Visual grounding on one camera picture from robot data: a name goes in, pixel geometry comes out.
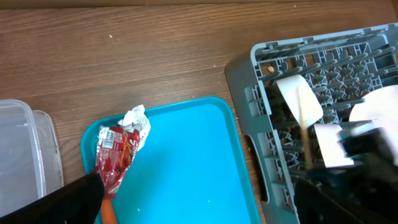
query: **gray dish rack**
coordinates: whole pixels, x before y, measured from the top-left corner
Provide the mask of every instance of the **gray dish rack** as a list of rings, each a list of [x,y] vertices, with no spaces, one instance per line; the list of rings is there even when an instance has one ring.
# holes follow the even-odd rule
[[[230,61],[225,74],[242,133],[259,160],[266,198],[261,204],[267,224],[299,223],[294,183],[305,177],[299,126],[275,80],[301,75],[323,108],[317,123],[349,122],[352,106],[383,86],[398,83],[398,23],[256,44]],[[322,164],[317,137],[310,128],[314,162]]]

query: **wood grain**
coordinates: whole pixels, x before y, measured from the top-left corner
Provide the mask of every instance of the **wood grain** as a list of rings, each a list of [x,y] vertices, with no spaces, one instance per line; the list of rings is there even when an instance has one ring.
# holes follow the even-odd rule
[[[295,0],[295,2],[344,0]],[[159,6],[180,4],[220,4],[254,2],[292,2],[292,0],[2,0],[0,9],[51,9],[76,7]]]
[[[0,96],[52,116],[67,184],[97,119],[203,96],[233,109],[224,66],[254,44],[394,21],[390,0],[0,11]]]
[[[394,8],[394,11],[396,13],[396,18],[398,19],[398,0],[391,0],[392,2],[392,7]]]

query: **plastic lid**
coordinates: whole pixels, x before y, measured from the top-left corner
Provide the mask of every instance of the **plastic lid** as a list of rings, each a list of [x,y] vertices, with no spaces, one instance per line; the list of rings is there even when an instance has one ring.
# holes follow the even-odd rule
[[[39,110],[33,111],[33,117],[42,151],[45,192],[48,195],[63,187],[60,151],[51,117]]]
[[[39,139],[30,107],[0,100],[0,217],[45,195]]]

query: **crumb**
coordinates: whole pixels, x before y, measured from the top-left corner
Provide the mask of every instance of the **crumb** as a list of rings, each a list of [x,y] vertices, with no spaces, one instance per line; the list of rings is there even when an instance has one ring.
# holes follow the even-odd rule
[[[275,71],[274,67],[270,66],[267,68],[268,72],[273,73]]]

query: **plastic tray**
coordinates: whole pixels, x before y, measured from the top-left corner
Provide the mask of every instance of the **plastic tray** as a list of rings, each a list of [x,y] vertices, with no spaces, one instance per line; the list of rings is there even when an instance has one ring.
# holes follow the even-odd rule
[[[146,111],[152,129],[113,206],[119,223],[260,223],[231,108],[207,97]],[[84,133],[85,172],[95,166],[101,119]],[[100,216],[96,223],[101,223]]]

